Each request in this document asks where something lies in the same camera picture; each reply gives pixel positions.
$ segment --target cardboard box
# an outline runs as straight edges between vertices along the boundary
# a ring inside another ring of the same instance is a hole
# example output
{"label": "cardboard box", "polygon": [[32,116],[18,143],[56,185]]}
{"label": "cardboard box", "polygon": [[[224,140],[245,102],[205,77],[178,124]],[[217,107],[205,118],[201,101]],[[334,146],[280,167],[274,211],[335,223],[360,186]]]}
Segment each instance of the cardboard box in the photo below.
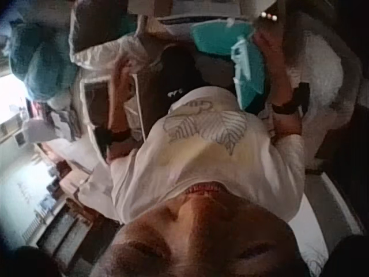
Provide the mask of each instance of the cardboard box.
{"label": "cardboard box", "polygon": [[128,11],[144,16],[163,17],[172,13],[173,0],[129,0]]}
{"label": "cardboard box", "polygon": [[73,169],[60,181],[59,184],[65,194],[74,199],[80,186],[83,185],[88,178],[89,175],[87,173],[79,169]]}

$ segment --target white fabric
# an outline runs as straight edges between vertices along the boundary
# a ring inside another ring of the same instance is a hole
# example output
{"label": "white fabric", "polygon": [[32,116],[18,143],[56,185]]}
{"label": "white fabric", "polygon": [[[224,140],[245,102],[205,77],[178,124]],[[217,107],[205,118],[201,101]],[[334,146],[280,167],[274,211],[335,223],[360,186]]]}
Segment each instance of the white fabric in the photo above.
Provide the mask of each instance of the white fabric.
{"label": "white fabric", "polygon": [[217,181],[289,221],[303,195],[303,161],[300,136],[273,145],[231,93],[200,88],[172,106],[139,150],[112,163],[112,201],[127,223],[191,185]]}
{"label": "white fabric", "polygon": [[127,57],[134,62],[133,72],[137,72],[149,61],[149,56],[139,38],[132,35],[125,35],[117,40],[70,54],[72,62],[89,70],[113,69],[121,57]]}
{"label": "white fabric", "polygon": [[92,209],[97,210],[106,218],[119,220],[119,216],[111,199],[113,182],[110,172],[99,163],[94,169],[90,179],[80,187],[78,199]]}

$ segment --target eye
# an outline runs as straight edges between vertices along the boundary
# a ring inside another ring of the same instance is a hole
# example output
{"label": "eye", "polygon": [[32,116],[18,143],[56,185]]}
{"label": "eye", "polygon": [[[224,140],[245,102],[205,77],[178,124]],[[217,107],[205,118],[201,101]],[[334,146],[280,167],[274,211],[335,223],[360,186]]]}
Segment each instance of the eye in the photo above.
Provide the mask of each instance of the eye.
{"label": "eye", "polygon": [[128,242],[125,245],[130,248],[134,248],[137,251],[140,251],[145,256],[154,258],[164,258],[164,255],[159,249],[143,244],[142,242]]}
{"label": "eye", "polygon": [[267,253],[274,248],[271,244],[258,244],[256,246],[248,248],[241,255],[238,256],[239,259],[252,259],[253,257]]}

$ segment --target sleeve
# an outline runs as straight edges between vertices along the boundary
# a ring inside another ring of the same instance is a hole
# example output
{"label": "sleeve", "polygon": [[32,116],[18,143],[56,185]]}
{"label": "sleeve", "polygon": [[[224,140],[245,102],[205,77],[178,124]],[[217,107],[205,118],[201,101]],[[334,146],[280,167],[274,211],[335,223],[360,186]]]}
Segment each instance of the sleeve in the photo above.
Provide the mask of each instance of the sleeve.
{"label": "sleeve", "polygon": [[267,139],[262,147],[262,166],[269,186],[260,190],[261,202],[279,218],[289,222],[299,211],[304,193],[302,137],[294,134],[274,144],[270,138]]}
{"label": "sleeve", "polygon": [[[110,165],[111,179],[113,183],[111,197],[114,207],[117,206],[119,200],[124,199],[127,195],[129,186],[131,185],[137,151],[137,149],[132,150],[128,156],[115,159]],[[120,221],[122,221],[122,217],[119,212],[118,215]]]}
{"label": "sleeve", "polygon": [[286,220],[289,221],[297,214],[304,194],[304,141],[302,136],[293,134],[278,140],[274,147],[280,155],[282,166],[285,167],[285,182],[291,186],[289,192],[283,192],[291,198],[292,206],[286,215]]}
{"label": "sleeve", "polygon": [[106,218],[119,221],[112,202],[113,182],[110,171],[102,164],[97,165],[90,179],[80,187],[78,199],[83,205],[94,209]]}

